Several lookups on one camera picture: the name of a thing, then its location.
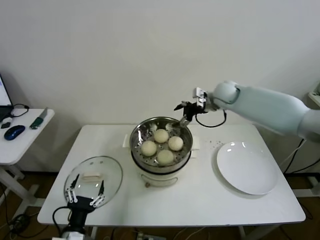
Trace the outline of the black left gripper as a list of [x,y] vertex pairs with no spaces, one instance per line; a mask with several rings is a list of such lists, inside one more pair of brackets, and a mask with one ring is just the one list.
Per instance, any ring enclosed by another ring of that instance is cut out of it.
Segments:
[[71,211],[68,224],[72,227],[84,227],[88,214],[92,213],[96,209],[95,207],[98,207],[105,198],[104,180],[102,180],[98,191],[98,196],[94,200],[82,196],[77,197],[75,193],[75,186],[79,176],[80,175],[78,174],[71,182],[69,187],[67,187],[64,191],[66,201],[68,202],[67,207]]

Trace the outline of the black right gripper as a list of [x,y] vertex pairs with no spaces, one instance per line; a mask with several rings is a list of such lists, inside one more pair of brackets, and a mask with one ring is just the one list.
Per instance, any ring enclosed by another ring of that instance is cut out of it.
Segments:
[[175,108],[174,111],[184,109],[184,116],[179,121],[181,128],[186,128],[198,114],[206,114],[208,111],[205,110],[204,106],[199,106],[196,102],[182,101]]

